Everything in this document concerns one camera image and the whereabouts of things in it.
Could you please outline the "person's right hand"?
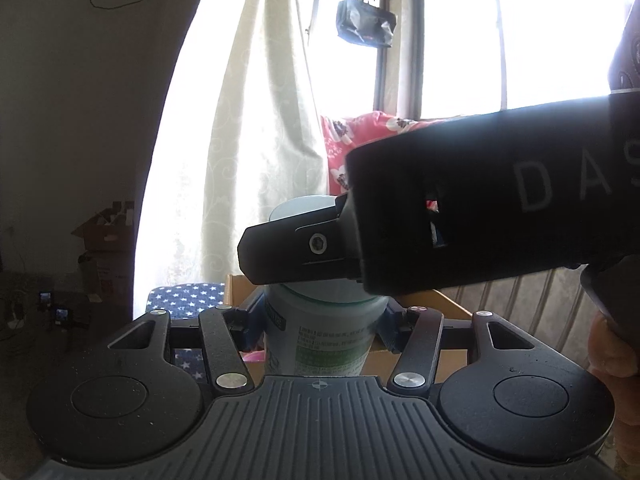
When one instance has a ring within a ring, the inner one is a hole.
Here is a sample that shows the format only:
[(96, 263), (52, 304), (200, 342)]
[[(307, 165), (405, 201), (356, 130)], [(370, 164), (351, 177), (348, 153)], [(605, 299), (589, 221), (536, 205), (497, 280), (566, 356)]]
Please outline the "person's right hand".
[(608, 327), (601, 312), (593, 318), (588, 338), (590, 372), (610, 390), (615, 402), (617, 453), (628, 465), (639, 465), (639, 362), (629, 344)]

